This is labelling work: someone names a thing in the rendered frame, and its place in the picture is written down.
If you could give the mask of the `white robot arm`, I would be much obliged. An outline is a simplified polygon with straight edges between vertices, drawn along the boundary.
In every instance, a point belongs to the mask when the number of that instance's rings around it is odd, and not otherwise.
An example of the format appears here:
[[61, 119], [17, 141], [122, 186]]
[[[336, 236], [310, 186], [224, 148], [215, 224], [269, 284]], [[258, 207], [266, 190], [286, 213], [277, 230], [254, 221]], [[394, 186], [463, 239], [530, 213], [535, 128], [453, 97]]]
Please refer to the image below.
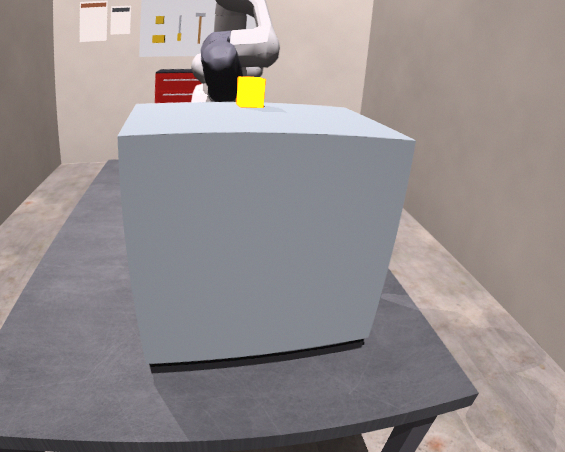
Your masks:
[[[195, 87], [191, 102], [236, 102], [238, 77], [261, 77], [263, 67], [279, 57], [280, 44], [266, 0], [215, 1], [214, 32], [191, 65], [202, 83]], [[246, 29], [246, 14], [255, 18], [258, 28]]]

